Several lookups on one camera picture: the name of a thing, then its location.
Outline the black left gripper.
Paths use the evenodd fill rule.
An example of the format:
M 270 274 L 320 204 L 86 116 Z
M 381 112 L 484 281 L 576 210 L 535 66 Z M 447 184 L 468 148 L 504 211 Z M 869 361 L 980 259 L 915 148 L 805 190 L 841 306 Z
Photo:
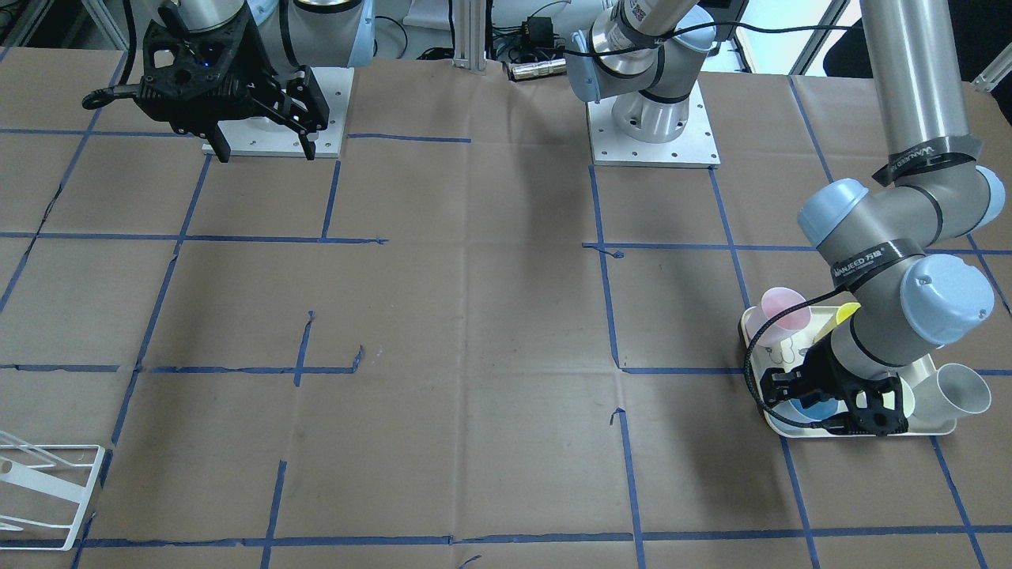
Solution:
M 761 393 L 767 410 L 781 424 L 793 428 L 824 429 L 830 435 L 903 435 L 906 416 L 901 378 L 896 372 L 879 372 L 872 379 L 854 375 L 840 363 L 827 341 L 807 352 L 802 365 L 791 371 L 771 367 L 761 378 Z M 789 418 L 787 409 L 813 409 L 817 404 L 844 403 L 843 412 L 818 418 Z

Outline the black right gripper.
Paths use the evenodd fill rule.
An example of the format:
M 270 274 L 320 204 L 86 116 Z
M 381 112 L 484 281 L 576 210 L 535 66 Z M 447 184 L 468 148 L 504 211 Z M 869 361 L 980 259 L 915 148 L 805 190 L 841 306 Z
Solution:
M 151 21 L 142 37 L 138 83 L 91 91 L 85 109 L 113 100 L 133 100 L 150 119 L 173 130 L 205 136 L 218 162 L 231 147 L 218 123 L 264 116 L 291 130 L 307 160 L 314 160 L 314 136 L 329 123 L 330 108 L 311 70 L 296 70 L 281 86 L 274 80 L 252 16 L 234 16 L 218 28 L 184 35 L 176 25 Z

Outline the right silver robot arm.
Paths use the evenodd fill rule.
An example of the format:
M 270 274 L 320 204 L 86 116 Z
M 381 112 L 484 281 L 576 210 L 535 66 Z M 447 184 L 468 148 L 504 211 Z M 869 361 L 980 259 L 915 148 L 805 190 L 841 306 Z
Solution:
M 375 55 L 370 1 L 153 1 L 142 69 L 83 98 L 131 100 L 149 119 L 235 156 L 339 158 L 354 70 Z

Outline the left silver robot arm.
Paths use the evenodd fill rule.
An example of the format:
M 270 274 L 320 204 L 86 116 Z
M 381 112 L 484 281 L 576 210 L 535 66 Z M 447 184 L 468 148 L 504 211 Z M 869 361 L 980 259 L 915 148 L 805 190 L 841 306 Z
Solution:
M 755 374 L 752 353 L 796 301 L 745 330 L 746 386 L 781 435 L 886 436 L 923 432 L 987 411 L 989 386 L 976 371 L 946 364 L 925 378 L 904 368 L 953 345 L 990 316 L 995 295 L 982 271 L 950 254 L 929 254 L 1002 212 L 1006 190 L 980 166 L 944 1 L 864 1 L 863 25 L 888 141 L 874 173 L 882 191 L 842 178 L 802 206 L 798 223 L 830 267 L 832 295 L 859 310 L 817 339 L 791 370 Z M 612 100 L 622 137 L 671 143 L 687 119 L 690 90 L 718 23 L 694 1 L 619 1 L 563 50 L 572 91 Z

